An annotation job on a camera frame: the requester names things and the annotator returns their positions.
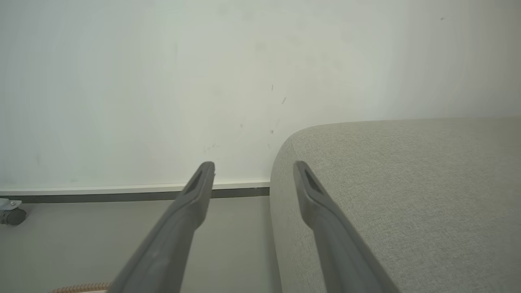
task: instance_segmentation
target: gray fabric sofa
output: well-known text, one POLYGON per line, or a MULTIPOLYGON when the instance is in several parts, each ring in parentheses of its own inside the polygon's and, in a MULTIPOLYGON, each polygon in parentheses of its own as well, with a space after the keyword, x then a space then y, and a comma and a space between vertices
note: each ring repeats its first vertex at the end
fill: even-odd
POLYGON ((297 160, 401 292, 521 292, 521 118, 340 123, 292 135, 270 187, 282 290, 325 292, 299 212, 297 160))

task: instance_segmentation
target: gray floor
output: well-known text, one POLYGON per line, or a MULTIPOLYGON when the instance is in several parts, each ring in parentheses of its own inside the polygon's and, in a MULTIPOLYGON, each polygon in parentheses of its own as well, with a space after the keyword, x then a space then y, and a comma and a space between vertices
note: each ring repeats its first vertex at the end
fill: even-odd
MULTIPOLYGON (((0 226, 0 291, 44 293, 110 282, 171 201, 25 205, 0 226)), ((182 292, 280 292, 269 197, 211 199, 182 292)))

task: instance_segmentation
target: baseboard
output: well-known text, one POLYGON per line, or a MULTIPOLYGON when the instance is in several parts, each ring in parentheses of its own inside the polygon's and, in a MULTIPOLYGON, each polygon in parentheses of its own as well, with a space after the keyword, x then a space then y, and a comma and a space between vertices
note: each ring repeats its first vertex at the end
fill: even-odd
MULTIPOLYGON (((169 192, 181 191, 185 185, 186 183, 103 187, 0 188, 0 197, 169 192)), ((213 189, 242 189, 262 187, 269 187, 269 180, 215 182, 213 189)))

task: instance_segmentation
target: white wall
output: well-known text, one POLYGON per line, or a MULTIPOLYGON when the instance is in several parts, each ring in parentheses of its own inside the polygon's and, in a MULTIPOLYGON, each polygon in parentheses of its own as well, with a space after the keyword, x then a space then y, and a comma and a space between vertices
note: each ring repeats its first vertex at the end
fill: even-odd
POLYGON ((2 0, 0 187, 268 179, 307 126, 521 113, 518 0, 2 0))

